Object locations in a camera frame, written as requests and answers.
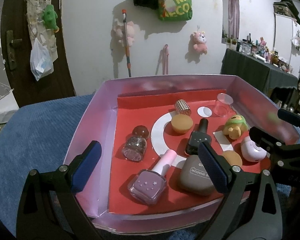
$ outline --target pink box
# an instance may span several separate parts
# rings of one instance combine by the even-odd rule
[[[284,121],[273,125],[268,121],[269,114],[277,112],[277,106],[237,76],[164,75],[106,81],[83,114],[64,160],[64,164],[69,164],[92,140],[101,143],[101,159],[84,190],[76,195],[85,213],[93,218],[96,228],[117,234],[156,234],[193,226],[211,218],[221,199],[171,213],[118,215],[108,212],[108,194],[118,111],[117,98],[212,89],[225,89],[234,99],[233,108],[245,117],[249,125],[264,129],[286,144],[298,141],[299,134],[292,125]]]

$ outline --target blue blanket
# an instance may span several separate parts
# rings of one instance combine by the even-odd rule
[[[16,235],[16,219],[21,192],[31,169],[48,172],[64,160],[74,131],[92,95],[64,98],[18,110],[0,133],[0,219]],[[279,185],[285,215],[290,187]],[[152,236],[118,236],[100,230],[111,240],[195,239],[203,224]]]

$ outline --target white plastic bag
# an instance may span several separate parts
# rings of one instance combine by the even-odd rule
[[[31,72],[38,81],[53,72],[53,63],[49,51],[37,38],[34,40],[30,55]]]

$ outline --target dark green tablecloth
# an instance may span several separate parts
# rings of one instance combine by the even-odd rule
[[[222,75],[235,75],[267,94],[279,88],[297,88],[298,79],[281,69],[241,52],[227,49],[222,61]]]

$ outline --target clear cup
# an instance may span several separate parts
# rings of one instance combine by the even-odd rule
[[[213,112],[220,117],[225,117],[231,110],[231,105],[233,104],[233,99],[231,96],[220,93],[217,95],[216,103],[213,107]]]

